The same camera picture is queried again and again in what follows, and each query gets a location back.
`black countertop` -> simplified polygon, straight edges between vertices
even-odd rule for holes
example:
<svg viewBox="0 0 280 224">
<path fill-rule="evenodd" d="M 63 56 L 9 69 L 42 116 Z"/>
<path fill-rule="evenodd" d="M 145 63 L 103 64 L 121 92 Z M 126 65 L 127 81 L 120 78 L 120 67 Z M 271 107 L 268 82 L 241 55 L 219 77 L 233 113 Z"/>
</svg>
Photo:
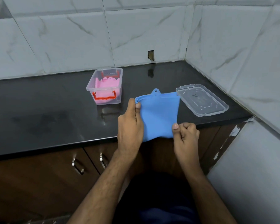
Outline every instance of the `black countertop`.
<svg viewBox="0 0 280 224">
<path fill-rule="evenodd" d="M 91 144 L 117 136 L 117 117 L 130 97 L 175 91 L 202 84 L 229 105 L 222 114 L 197 117 L 181 101 L 178 123 L 197 128 L 237 124 L 252 114 L 184 61 L 123 68 L 120 104 L 97 106 L 86 91 L 94 71 L 73 72 L 0 81 L 0 156 L 81 143 Z"/>
</svg>

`hand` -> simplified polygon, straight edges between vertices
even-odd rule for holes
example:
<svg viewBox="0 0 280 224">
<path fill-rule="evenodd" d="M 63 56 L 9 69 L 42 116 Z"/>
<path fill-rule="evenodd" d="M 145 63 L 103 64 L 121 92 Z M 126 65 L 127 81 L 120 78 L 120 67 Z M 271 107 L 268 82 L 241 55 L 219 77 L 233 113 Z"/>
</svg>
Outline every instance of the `hand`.
<svg viewBox="0 0 280 224">
<path fill-rule="evenodd" d="M 143 141 L 144 124 L 140 116 L 141 104 L 131 98 L 125 114 L 118 117 L 118 150 L 134 159 Z"/>
<path fill-rule="evenodd" d="M 200 170 L 198 138 L 200 132 L 193 123 L 174 123 L 172 126 L 174 152 L 182 169 Z"/>
</svg>

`person's left hand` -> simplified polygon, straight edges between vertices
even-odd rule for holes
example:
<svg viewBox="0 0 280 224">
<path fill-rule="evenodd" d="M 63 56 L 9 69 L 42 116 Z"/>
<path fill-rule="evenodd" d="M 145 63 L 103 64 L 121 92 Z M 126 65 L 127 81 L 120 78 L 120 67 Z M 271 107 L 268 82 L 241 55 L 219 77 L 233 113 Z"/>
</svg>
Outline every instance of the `person's left hand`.
<svg viewBox="0 0 280 224">
<path fill-rule="evenodd" d="M 144 124 L 140 116 L 141 104 L 131 98 L 126 112 L 118 117 L 118 150 L 134 160 L 143 141 Z"/>
</svg>

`cabinet handle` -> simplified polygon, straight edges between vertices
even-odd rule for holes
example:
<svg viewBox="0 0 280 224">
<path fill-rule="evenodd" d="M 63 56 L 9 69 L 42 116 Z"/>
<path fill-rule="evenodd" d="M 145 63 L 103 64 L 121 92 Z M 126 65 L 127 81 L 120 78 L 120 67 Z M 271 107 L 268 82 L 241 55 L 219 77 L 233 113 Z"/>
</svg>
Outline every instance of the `cabinet handle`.
<svg viewBox="0 0 280 224">
<path fill-rule="evenodd" d="M 83 175 L 83 174 L 84 174 L 84 167 L 83 167 L 81 170 L 79 170 L 79 168 L 76 166 L 75 162 L 77 162 L 78 164 L 80 164 L 80 165 L 83 167 L 82 163 L 81 163 L 78 159 L 76 159 L 76 158 L 73 158 L 73 160 L 72 160 L 72 167 L 74 167 L 75 170 L 76 170 L 80 175 Z"/>
<path fill-rule="evenodd" d="M 109 164 L 109 161 L 108 161 L 107 157 L 104 154 L 102 154 L 102 153 L 100 154 L 100 162 L 101 162 L 101 165 L 103 166 L 104 169 Z"/>
</svg>

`blue pouch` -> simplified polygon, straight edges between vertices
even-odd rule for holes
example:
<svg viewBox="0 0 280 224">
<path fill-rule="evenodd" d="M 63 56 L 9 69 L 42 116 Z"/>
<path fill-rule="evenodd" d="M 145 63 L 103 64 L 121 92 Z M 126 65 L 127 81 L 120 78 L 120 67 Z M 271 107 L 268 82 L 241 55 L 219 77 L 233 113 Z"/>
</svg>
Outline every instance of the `blue pouch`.
<svg viewBox="0 0 280 224">
<path fill-rule="evenodd" d="M 177 121 L 179 96 L 176 92 L 151 94 L 135 98 L 141 103 L 140 115 L 144 122 L 143 142 L 157 137 L 173 138 L 172 125 Z"/>
</svg>

